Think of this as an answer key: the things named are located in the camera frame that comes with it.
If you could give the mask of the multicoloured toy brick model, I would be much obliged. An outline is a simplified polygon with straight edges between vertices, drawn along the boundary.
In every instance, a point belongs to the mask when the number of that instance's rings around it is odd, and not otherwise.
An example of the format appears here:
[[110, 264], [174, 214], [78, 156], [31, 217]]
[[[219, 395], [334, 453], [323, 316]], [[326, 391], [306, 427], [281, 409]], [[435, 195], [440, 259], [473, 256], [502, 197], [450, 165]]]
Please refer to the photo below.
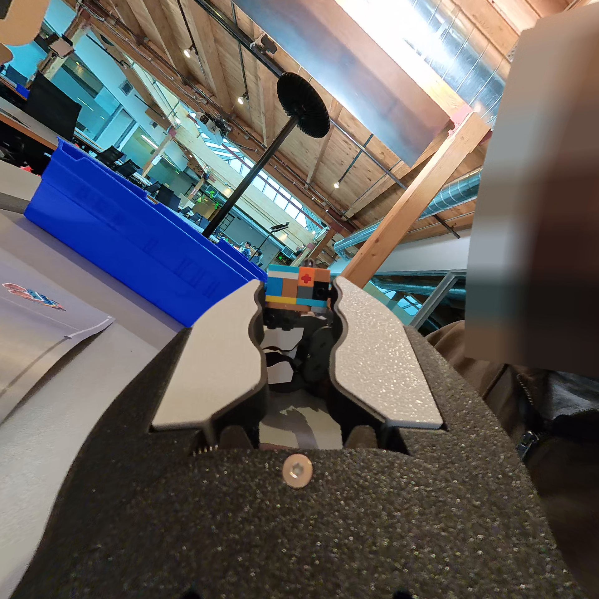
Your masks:
[[265, 284], [264, 325], [268, 329], [309, 328], [332, 325], [331, 272], [303, 265], [270, 265]]

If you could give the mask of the black light stand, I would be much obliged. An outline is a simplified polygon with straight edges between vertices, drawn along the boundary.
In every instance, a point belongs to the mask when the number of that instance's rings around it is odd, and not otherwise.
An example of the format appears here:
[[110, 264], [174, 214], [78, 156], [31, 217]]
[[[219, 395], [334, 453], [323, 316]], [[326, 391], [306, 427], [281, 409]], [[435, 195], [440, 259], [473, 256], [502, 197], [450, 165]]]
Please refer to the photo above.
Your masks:
[[275, 224], [269, 228], [267, 240], [276, 248], [275, 254], [280, 253], [286, 247], [286, 231], [288, 230], [289, 225], [290, 221], [287, 221], [286, 223]]

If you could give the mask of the silver air duct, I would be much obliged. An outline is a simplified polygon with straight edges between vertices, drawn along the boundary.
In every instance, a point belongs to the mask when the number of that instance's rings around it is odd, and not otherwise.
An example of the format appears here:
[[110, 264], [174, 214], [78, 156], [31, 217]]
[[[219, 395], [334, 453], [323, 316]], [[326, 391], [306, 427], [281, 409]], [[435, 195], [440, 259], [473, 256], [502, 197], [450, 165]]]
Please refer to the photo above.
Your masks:
[[473, 113], [489, 131], [401, 243], [463, 236], [475, 213], [482, 164], [510, 64], [464, 9], [475, 1], [338, 1], [348, 15], [442, 107], [457, 128]]

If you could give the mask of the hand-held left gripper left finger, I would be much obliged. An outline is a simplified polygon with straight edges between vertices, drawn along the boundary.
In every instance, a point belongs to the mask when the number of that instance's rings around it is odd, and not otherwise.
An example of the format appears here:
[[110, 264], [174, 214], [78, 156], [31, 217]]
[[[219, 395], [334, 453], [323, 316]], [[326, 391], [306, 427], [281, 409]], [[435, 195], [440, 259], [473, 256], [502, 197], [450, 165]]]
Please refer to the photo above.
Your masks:
[[194, 323], [154, 415], [154, 429], [213, 430], [220, 417], [263, 390], [263, 288], [257, 279], [248, 281]]

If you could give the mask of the blue plastic bin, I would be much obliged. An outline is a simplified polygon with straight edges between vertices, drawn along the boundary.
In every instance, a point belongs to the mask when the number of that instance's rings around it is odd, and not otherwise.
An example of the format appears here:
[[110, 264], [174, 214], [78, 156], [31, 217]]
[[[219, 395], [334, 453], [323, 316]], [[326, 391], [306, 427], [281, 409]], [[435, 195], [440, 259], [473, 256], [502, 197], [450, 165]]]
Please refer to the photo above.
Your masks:
[[61, 138], [25, 217], [184, 326], [248, 281], [266, 281], [238, 251]]

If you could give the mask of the rounded plywood panel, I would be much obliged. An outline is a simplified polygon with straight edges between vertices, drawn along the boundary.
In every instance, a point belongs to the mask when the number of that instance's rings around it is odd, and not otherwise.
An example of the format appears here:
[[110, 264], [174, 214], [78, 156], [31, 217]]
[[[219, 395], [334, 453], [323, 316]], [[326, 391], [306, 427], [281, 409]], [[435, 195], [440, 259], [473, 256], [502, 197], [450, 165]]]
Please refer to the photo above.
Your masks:
[[46, 15], [49, 1], [1, 1], [1, 65], [13, 58], [12, 46], [34, 40]]

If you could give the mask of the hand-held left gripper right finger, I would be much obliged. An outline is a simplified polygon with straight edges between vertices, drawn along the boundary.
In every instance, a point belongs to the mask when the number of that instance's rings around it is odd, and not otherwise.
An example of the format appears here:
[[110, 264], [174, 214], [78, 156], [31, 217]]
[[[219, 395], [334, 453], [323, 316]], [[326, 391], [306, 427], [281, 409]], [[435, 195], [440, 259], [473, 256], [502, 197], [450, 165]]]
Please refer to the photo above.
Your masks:
[[383, 425], [440, 429], [443, 418], [401, 320], [344, 277], [333, 288], [341, 322], [330, 360], [334, 386]]

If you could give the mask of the black stand pole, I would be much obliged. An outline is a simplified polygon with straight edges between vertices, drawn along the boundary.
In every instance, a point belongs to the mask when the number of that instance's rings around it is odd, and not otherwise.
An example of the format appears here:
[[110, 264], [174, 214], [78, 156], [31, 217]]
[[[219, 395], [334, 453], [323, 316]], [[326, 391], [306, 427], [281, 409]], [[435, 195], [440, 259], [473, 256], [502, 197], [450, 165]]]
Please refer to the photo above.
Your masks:
[[274, 156], [277, 149], [281, 146], [285, 138], [287, 138], [288, 134], [296, 127], [298, 124], [300, 117], [298, 115], [293, 115], [288, 120], [288, 123], [285, 127], [280, 131], [275, 140], [266, 148], [265, 153], [259, 158], [259, 160], [254, 164], [254, 166], [250, 169], [250, 171], [243, 178], [241, 183], [236, 187], [233, 191], [232, 195], [228, 198], [227, 202], [222, 206], [219, 211], [215, 214], [213, 219], [207, 225], [207, 227], [202, 232], [202, 235], [206, 238], [209, 238], [213, 233], [215, 233], [216, 228], [221, 224], [222, 220], [224, 220], [225, 216], [231, 211], [233, 206], [236, 205], [236, 202], [241, 198], [246, 189], [250, 186], [254, 178], [259, 174], [259, 172], [266, 166], [266, 163]]

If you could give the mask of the black ribbed disc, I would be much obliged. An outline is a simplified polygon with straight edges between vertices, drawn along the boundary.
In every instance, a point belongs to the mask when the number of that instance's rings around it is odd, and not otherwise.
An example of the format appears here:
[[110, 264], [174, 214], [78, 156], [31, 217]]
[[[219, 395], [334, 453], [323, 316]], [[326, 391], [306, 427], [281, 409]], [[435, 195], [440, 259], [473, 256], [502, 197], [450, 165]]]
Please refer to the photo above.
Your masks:
[[283, 73], [277, 82], [277, 96], [288, 117], [296, 118], [300, 131], [314, 139], [330, 131], [330, 117], [324, 101], [311, 84], [294, 72]]

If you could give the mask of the grey instruction booklet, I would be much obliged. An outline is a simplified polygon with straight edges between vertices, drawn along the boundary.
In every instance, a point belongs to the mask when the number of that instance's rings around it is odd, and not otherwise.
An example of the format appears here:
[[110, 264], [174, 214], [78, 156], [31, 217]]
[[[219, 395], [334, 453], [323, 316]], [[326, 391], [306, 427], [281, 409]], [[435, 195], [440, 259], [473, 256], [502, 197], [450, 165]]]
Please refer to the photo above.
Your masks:
[[1, 421], [58, 360], [113, 322], [1, 250]]

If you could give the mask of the black high-back chair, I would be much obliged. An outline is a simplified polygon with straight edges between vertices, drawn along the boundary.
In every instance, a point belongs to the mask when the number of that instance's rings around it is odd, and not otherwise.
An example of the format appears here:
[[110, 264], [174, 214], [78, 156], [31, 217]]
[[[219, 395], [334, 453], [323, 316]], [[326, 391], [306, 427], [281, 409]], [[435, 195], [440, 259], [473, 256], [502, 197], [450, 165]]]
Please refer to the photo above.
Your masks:
[[66, 141], [71, 141], [81, 105], [37, 72], [29, 88], [24, 112]]

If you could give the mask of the person's brown jacket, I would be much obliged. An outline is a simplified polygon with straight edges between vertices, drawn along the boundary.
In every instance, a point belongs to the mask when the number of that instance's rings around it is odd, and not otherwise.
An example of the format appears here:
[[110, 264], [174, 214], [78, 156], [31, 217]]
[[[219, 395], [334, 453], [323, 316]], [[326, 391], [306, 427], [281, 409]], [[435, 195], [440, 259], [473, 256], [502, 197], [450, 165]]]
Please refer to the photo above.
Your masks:
[[468, 358], [463, 320], [426, 339], [501, 423], [565, 564], [585, 594], [598, 598], [598, 379]]

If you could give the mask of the wooden post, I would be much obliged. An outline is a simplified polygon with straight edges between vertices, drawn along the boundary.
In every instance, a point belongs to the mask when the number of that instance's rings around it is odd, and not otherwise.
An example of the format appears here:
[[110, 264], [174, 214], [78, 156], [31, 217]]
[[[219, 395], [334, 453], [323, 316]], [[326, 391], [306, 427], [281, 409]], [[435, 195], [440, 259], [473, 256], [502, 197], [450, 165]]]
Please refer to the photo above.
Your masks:
[[378, 228], [345, 267], [341, 276], [363, 288], [436, 193], [489, 130], [489, 124], [477, 113], [468, 113], [386, 214]]

